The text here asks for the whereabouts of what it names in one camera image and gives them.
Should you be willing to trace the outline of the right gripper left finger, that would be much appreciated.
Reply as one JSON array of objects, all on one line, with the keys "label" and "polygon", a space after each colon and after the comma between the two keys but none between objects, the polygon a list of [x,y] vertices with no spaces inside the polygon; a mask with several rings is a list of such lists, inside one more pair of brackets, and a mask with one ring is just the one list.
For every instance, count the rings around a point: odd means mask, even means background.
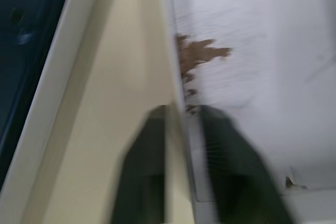
[{"label": "right gripper left finger", "polygon": [[165,223],[166,107],[153,108],[125,154],[112,224]]}]

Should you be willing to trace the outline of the dark blue smartphone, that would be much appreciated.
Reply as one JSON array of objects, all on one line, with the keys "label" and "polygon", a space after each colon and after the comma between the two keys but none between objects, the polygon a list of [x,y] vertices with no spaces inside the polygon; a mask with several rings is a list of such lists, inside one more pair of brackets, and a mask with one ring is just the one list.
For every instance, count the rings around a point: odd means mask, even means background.
[{"label": "dark blue smartphone", "polygon": [[66,0],[0,0],[0,190]]}]

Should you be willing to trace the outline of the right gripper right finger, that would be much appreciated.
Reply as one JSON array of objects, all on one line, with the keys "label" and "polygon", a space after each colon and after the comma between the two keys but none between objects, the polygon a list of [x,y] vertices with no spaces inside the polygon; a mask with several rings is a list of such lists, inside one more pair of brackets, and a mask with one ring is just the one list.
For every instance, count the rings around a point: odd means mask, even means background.
[{"label": "right gripper right finger", "polygon": [[207,105],[200,117],[221,224],[293,224],[268,169],[231,119]]}]

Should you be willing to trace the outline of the white box lid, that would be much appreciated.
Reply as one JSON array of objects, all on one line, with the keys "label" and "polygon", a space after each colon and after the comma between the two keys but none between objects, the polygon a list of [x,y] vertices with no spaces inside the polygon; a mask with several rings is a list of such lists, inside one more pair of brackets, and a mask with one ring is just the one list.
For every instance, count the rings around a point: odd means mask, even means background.
[{"label": "white box lid", "polygon": [[336,0],[167,0],[196,224],[221,224],[199,114],[224,112],[293,224],[336,224]]}]

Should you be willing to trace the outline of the white phone box base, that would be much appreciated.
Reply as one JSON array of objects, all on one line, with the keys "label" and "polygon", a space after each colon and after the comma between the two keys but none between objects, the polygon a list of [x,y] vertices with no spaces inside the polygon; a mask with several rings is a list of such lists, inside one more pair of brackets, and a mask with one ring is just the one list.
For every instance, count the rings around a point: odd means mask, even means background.
[{"label": "white phone box base", "polygon": [[0,190],[0,224],[20,224],[95,0],[66,0]]}]

